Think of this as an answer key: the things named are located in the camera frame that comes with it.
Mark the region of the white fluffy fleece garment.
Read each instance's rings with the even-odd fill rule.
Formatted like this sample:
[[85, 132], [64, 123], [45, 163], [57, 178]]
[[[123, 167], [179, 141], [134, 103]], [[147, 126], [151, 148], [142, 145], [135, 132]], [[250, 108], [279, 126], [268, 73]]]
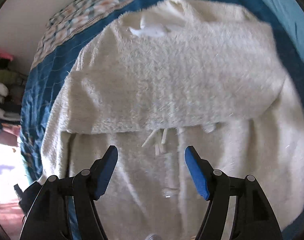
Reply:
[[304, 113], [272, 27], [244, 7], [165, 0], [120, 16], [83, 48], [50, 112], [43, 174], [72, 177], [118, 149], [96, 208], [109, 239], [196, 235], [207, 203], [192, 145], [252, 174], [285, 228], [304, 208]]

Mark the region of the blue striped bed sheet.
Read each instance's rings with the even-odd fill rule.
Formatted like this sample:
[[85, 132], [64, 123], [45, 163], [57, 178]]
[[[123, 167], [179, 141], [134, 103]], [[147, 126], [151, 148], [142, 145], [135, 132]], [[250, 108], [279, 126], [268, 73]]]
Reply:
[[[31, 68], [23, 97], [21, 112], [21, 152], [24, 156], [30, 180], [40, 182], [43, 174], [41, 146], [52, 106], [72, 70], [80, 51], [103, 29], [126, 13], [138, 12], [165, 0], [133, 0], [113, 11], [90, 27], [74, 35]], [[259, 20], [271, 25], [277, 54], [291, 77], [304, 113], [304, 62], [287, 31], [275, 14], [262, 0], [204, 0], [244, 7]], [[304, 208], [288, 226], [281, 228], [284, 239], [295, 239], [304, 231]]]

